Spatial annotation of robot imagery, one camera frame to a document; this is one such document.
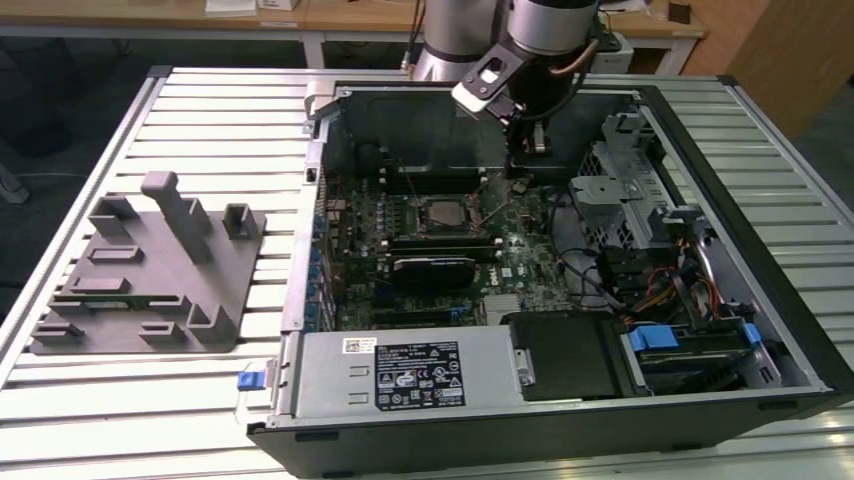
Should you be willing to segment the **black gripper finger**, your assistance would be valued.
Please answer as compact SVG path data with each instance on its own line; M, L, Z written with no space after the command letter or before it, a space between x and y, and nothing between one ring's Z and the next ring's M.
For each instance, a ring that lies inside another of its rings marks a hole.
M552 142L546 132L548 123L548 120L514 120L506 127L506 179L523 177L532 163L552 154Z

